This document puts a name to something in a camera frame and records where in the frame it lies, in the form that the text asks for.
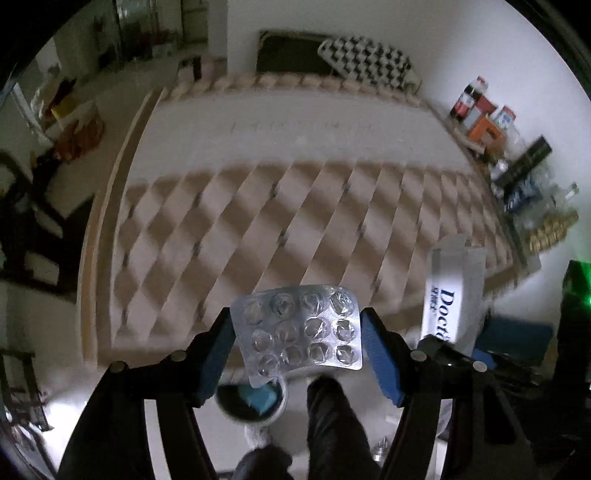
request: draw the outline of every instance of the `plastic bottle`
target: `plastic bottle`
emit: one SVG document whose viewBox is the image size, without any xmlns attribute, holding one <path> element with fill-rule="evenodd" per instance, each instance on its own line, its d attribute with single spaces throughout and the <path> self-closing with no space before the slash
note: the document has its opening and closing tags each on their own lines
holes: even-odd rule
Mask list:
<svg viewBox="0 0 591 480">
<path fill-rule="evenodd" d="M 524 230 L 531 231 L 538 227 L 547 213 L 566 212 L 570 209 L 572 198 L 579 192 L 576 183 L 561 189 L 556 185 L 539 201 L 518 215 L 517 220 Z"/>
<path fill-rule="evenodd" d="M 480 97 L 486 93 L 487 88 L 488 84 L 483 77 L 478 77 L 470 82 L 460 95 L 460 98 L 457 99 L 449 115 L 458 122 L 463 121 Z"/>
<path fill-rule="evenodd" d="M 517 160 L 509 165 L 509 168 L 500 177 L 494 180 L 495 186 L 511 192 L 515 185 L 530 174 L 548 155 L 552 153 L 552 147 L 543 135 L 531 144 L 531 146 Z"/>
</svg>

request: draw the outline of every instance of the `packaging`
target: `packaging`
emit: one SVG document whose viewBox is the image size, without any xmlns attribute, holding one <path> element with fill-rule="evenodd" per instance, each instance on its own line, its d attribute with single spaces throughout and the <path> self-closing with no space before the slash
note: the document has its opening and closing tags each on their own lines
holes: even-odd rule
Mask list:
<svg viewBox="0 0 591 480">
<path fill-rule="evenodd" d="M 496 105 L 490 102 L 488 98 L 482 95 L 474 108 L 470 111 L 468 116 L 462 122 L 462 126 L 469 132 L 475 123 L 480 119 L 482 115 L 490 115 L 496 110 Z"/>
<path fill-rule="evenodd" d="M 466 241 L 445 237 L 429 254 L 421 338 L 435 335 L 471 355 L 482 317 L 486 250 Z"/>
<path fill-rule="evenodd" d="M 524 208 L 542 199 L 540 189 L 535 185 L 531 175 L 519 182 L 513 191 L 506 196 L 505 211 L 512 215 L 520 213 Z"/>
<path fill-rule="evenodd" d="M 276 288 L 236 299 L 232 324 L 253 387 L 310 365 L 359 370 L 361 321 L 343 287 Z"/>
<path fill-rule="evenodd" d="M 525 179 L 551 153 L 552 147 L 541 135 L 522 156 L 509 165 L 503 175 L 494 181 L 495 185 L 500 189 L 511 189 L 517 182 Z"/>
<path fill-rule="evenodd" d="M 495 123 L 501 130 L 506 131 L 511 125 L 513 125 L 515 118 L 515 112 L 505 105 L 496 115 Z"/>
<path fill-rule="evenodd" d="M 505 134 L 487 116 L 481 116 L 467 135 L 468 139 L 480 143 L 487 150 L 505 151 Z"/>
</svg>

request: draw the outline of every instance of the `checkered pillow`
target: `checkered pillow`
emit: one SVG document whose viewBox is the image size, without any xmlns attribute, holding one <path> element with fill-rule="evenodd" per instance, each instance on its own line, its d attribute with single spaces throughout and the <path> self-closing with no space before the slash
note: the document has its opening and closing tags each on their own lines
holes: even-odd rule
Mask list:
<svg viewBox="0 0 591 480">
<path fill-rule="evenodd" d="M 318 55 L 344 78 L 401 90 L 412 68 L 402 51 L 361 36 L 328 38 Z"/>
</svg>

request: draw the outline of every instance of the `blue sponge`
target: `blue sponge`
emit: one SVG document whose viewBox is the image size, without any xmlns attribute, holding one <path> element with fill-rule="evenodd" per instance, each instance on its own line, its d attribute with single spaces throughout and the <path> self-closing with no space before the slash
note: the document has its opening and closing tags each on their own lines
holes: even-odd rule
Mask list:
<svg viewBox="0 0 591 480">
<path fill-rule="evenodd" d="M 259 388 L 250 385 L 239 385 L 238 395 L 250 408 L 256 410 L 259 415 L 266 413 L 277 401 L 277 391 L 269 384 Z"/>
</svg>

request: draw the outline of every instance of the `white wall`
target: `white wall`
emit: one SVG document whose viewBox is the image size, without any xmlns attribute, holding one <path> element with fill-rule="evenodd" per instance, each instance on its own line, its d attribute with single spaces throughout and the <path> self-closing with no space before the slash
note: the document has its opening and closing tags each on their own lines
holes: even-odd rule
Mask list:
<svg viewBox="0 0 591 480">
<path fill-rule="evenodd" d="M 160 30 L 183 33 L 181 0 L 158 0 L 157 11 Z"/>
<path fill-rule="evenodd" d="M 39 71 L 45 73 L 50 67 L 58 65 L 61 67 L 61 62 L 57 56 L 56 41 L 53 37 L 43 46 L 39 53 L 35 56 Z"/>
<path fill-rule="evenodd" d="M 18 83 L 27 101 L 33 98 L 35 90 L 42 81 L 43 77 L 39 72 L 37 62 L 33 60 L 18 79 Z M 21 116 L 12 96 L 6 99 L 0 109 L 0 150 L 9 152 L 19 163 L 25 174 L 29 176 L 31 175 L 29 161 L 31 150 L 37 154 L 41 154 L 44 150 L 39 146 L 37 137 L 29 131 L 27 123 Z M 2 168 L 0 170 L 1 188 L 8 186 L 3 182 L 6 177 L 6 169 Z"/>
<path fill-rule="evenodd" d="M 256 64 L 258 31 L 293 28 L 369 35 L 408 53 L 423 78 L 420 95 L 445 112 L 483 75 L 488 96 L 509 105 L 527 141 L 543 134 L 556 182 L 575 180 L 581 220 L 542 255 L 543 270 L 498 302 L 499 309 L 555 322 L 570 258 L 591 260 L 591 102 L 546 39 L 505 0 L 228 0 L 228 70 Z"/>
<path fill-rule="evenodd" d="M 183 0 L 184 40 L 187 43 L 207 41 L 209 13 L 207 2 Z"/>
<path fill-rule="evenodd" d="M 62 71 L 82 80 L 99 70 L 99 52 L 93 33 L 95 18 L 105 17 L 105 33 L 110 43 L 117 44 L 119 33 L 110 0 L 92 0 L 69 19 L 54 35 Z"/>
<path fill-rule="evenodd" d="M 217 59 L 228 55 L 228 0 L 209 0 L 207 49 Z"/>
</svg>

